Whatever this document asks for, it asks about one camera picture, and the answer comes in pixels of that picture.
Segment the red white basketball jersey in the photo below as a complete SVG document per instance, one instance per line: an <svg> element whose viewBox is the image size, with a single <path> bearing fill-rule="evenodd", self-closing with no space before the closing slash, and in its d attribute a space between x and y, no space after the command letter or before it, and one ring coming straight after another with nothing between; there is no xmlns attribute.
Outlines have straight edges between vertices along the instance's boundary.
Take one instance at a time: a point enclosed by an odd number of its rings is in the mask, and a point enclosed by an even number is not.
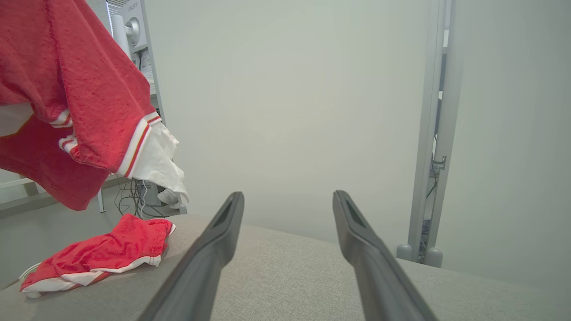
<svg viewBox="0 0 571 321"><path fill-rule="evenodd" d="M177 144L85 0L0 0L0 169L77 211L111 173L188 198Z"/></svg>

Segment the white desk frame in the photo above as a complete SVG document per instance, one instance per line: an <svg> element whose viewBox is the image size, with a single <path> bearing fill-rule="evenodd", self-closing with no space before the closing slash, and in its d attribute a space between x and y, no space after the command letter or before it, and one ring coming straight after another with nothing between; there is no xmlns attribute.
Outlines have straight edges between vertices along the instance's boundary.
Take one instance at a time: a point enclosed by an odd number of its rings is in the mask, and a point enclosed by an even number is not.
<svg viewBox="0 0 571 321"><path fill-rule="evenodd" d="M126 177L119 177L115 174L110 175L105 183L102 185L101 189L98 191L94 200L96 201L97 209L100 213L106 212L105 200L103 197L104 189L114 187L116 185L121 185L128 183L130 179ZM16 180L0 182L0 193L6 189L11 189L14 187L22 187L26 195L19 199L13 199L8 202L0 203L0 219L18 215L21 213L27 213L32 210L38 210L43 207L58 204L59 201L55 199L52 195L47 192L44 193L30 193L35 190L31 188L31 185L36 183L29 179L28 177L20 177Z"/></svg>

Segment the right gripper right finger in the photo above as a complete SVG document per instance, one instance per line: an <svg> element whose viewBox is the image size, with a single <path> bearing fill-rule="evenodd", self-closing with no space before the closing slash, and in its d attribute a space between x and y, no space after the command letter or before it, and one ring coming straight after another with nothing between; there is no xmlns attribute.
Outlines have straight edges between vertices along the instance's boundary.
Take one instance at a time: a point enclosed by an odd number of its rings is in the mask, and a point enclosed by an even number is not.
<svg viewBox="0 0 571 321"><path fill-rule="evenodd" d="M365 321L438 321L349 193L336 190L332 207L341 253L354 270Z"/></svg>

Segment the grey partition post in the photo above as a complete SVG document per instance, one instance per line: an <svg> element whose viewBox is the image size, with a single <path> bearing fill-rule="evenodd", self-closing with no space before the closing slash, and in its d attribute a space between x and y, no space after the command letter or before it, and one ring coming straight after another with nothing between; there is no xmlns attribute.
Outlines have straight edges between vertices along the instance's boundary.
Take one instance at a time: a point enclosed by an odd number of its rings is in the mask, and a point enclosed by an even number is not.
<svg viewBox="0 0 571 321"><path fill-rule="evenodd" d="M408 239L397 257L441 268L437 247L463 81L460 0L430 0L414 189Z"/></svg>

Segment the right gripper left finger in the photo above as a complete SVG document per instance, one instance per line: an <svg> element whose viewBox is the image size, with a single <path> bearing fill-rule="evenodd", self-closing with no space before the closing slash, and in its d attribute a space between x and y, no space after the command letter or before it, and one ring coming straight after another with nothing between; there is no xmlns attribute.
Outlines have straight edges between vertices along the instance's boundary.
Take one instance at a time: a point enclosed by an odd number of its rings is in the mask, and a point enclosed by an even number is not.
<svg viewBox="0 0 571 321"><path fill-rule="evenodd" d="M243 193L231 193L137 321L210 321L222 269L236 251L243 213Z"/></svg>

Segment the white MSI monitor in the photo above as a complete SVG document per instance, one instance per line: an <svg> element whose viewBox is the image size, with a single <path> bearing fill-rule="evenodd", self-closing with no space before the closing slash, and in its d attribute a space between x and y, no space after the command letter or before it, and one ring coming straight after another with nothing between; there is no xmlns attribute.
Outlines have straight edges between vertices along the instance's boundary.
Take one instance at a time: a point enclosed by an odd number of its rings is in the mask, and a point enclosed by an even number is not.
<svg viewBox="0 0 571 321"><path fill-rule="evenodd" d="M137 53L148 49L142 1L106 0L113 39L135 64Z"/></svg>

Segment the red shorts white trim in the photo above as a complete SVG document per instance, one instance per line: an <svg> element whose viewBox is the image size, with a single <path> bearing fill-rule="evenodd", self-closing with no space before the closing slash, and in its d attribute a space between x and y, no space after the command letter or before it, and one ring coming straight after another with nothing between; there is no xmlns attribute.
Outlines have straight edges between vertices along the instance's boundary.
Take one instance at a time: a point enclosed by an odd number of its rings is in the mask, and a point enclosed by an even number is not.
<svg viewBox="0 0 571 321"><path fill-rule="evenodd" d="M23 280L20 292L36 298L89 286L143 264L157 267L176 228L164 218L144 221L123 215L111 232L75 242L37 264Z"/></svg>

